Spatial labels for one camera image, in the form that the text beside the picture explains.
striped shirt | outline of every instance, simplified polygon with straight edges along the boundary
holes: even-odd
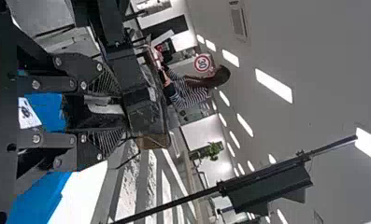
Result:
[[[171,103],[176,109],[185,109],[200,102],[208,97],[208,89],[204,87],[193,88],[186,84],[185,77],[176,74],[169,69],[167,75],[170,77],[176,93],[169,96]]]

potted plant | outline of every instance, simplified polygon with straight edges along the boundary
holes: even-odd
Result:
[[[218,159],[218,154],[223,150],[222,142],[209,142],[208,146],[200,147],[189,153],[189,159],[191,161],[202,160],[204,158],[209,158],[211,161],[216,161]]]

ceiling vent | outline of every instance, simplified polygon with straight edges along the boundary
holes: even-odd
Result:
[[[248,41],[249,31],[243,0],[230,1],[229,8],[236,38],[245,42]]]

person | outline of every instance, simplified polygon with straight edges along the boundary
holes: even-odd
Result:
[[[163,64],[164,96],[169,105],[182,110],[206,100],[210,91],[229,80],[231,72],[219,65],[205,77],[180,76]]]

circular sign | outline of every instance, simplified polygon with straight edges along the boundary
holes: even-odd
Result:
[[[198,73],[205,73],[211,67],[211,60],[209,59],[207,54],[200,54],[194,60],[193,66]]]

